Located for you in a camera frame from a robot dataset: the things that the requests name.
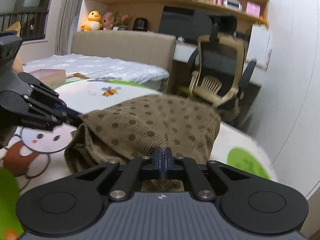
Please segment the beige mesh office chair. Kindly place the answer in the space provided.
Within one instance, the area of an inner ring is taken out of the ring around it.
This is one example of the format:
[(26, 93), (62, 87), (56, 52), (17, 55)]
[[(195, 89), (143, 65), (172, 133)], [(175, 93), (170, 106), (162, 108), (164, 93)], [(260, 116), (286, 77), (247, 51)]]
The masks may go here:
[(232, 14), (208, 14), (210, 33), (197, 39), (187, 65), (193, 71), (189, 97), (201, 98), (220, 113), (241, 112), (241, 101), (257, 60), (245, 64), (247, 44), (236, 37), (237, 18)]

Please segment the white paper on wall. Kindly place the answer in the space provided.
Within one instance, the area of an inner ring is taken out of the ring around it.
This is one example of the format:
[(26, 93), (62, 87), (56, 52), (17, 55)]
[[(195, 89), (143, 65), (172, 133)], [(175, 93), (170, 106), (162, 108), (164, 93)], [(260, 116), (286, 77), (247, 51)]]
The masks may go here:
[(256, 24), (252, 25), (246, 62), (256, 61), (259, 68), (267, 69), (270, 54), (270, 37), (270, 32), (266, 27)]

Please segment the pink gift box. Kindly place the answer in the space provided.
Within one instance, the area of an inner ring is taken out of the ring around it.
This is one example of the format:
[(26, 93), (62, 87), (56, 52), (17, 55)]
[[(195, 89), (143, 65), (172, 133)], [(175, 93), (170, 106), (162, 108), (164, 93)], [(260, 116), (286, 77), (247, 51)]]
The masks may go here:
[(66, 72), (63, 69), (38, 69), (30, 74), (52, 89), (66, 83)]

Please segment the grey curtain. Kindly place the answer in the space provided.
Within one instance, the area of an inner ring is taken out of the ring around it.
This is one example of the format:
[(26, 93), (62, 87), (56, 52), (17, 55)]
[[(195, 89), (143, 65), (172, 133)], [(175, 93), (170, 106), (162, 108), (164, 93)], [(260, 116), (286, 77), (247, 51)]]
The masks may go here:
[(68, 41), (72, 33), (73, 20), (80, 14), (82, 0), (62, 0), (59, 18), (57, 20), (55, 53), (68, 53)]

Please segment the black monitor screen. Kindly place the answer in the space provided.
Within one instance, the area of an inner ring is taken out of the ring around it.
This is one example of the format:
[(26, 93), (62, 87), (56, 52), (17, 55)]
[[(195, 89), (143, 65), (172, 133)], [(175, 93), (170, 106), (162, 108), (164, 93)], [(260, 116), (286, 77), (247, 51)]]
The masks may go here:
[(184, 39), (185, 43), (197, 44), (202, 35), (209, 35), (212, 22), (204, 10), (165, 6), (158, 32)]

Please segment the white alarm clock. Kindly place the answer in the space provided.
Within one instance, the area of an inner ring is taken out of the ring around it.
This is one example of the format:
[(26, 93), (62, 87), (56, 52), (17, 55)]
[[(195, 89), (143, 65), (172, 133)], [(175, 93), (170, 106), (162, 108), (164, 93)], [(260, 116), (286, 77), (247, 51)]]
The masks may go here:
[(224, 0), (223, 5), (232, 10), (242, 11), (242, 5), (238, 0)]

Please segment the tan polka dot garment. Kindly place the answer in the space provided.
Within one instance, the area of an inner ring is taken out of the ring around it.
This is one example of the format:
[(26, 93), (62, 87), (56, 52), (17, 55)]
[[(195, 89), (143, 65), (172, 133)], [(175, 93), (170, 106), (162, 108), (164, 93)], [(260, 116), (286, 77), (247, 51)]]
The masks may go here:
[[(146, 95), (80, 116), (80, 126), (65, 149), (69, 170), (77, 173), (104, 162), (126, 165), (114, 190), (212, 191), (199, 169), (210, 157), (221, 118), (212, 107), (173, 95)], [(152, 177), (142, 170), (159, 148), (171, 149), (182, 173)]]

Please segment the potted plant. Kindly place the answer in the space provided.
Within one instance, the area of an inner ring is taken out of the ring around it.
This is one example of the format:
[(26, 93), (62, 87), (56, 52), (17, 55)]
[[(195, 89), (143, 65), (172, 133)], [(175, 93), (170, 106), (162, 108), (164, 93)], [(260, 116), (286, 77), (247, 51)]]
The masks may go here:
[(113, 30), (126, 30), (131, 16), (122, 15), (119, 11), (115, 14), (113, 22)]

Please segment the pink box on shelf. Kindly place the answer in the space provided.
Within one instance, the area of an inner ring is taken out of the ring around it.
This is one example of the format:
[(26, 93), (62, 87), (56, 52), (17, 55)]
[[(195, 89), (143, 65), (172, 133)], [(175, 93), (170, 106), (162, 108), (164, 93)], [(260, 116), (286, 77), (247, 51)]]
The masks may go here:
[(252, 2), (247, 2), (246, 14), (259, 18), (260, 6)]

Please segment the pink plush toy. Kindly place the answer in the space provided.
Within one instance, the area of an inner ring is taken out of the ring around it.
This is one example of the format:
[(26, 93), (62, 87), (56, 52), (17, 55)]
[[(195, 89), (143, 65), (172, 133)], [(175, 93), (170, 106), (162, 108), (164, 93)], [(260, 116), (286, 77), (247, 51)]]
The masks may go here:
[(114, 23), (114, 15), (112, 12), (107, 12), (101, 17), (101, 24), (103, 30), (112, 30)]

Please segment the beige upholstered headboard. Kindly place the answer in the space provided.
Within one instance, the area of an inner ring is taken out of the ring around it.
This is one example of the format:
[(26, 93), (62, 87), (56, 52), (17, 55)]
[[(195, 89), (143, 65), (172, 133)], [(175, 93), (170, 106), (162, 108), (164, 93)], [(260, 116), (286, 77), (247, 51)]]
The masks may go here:
[(143, 31), (83, 31), (73, 35), (72, 54), (111, 57), (170, 70), (176, 37)]

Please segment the yellow duck plush toy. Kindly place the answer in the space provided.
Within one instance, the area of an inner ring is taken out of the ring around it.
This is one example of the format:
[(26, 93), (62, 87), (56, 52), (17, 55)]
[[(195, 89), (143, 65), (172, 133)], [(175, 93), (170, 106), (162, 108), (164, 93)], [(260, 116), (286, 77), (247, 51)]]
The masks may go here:
[(100, 30), (103, 25), (101, 21), (101, 14), (98, 11), (92, 11), (88, 14), (87, 20), (84, 24), (81, 25), (83, 31), (96, 31)]

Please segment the black round appliance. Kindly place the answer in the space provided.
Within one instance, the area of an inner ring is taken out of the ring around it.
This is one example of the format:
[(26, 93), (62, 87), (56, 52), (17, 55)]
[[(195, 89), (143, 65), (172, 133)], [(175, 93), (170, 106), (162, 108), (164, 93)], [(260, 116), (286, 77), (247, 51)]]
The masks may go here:
[(133, 27), (133, 31), (148, 31), (148, 20), (146, 18), (136, 18)]

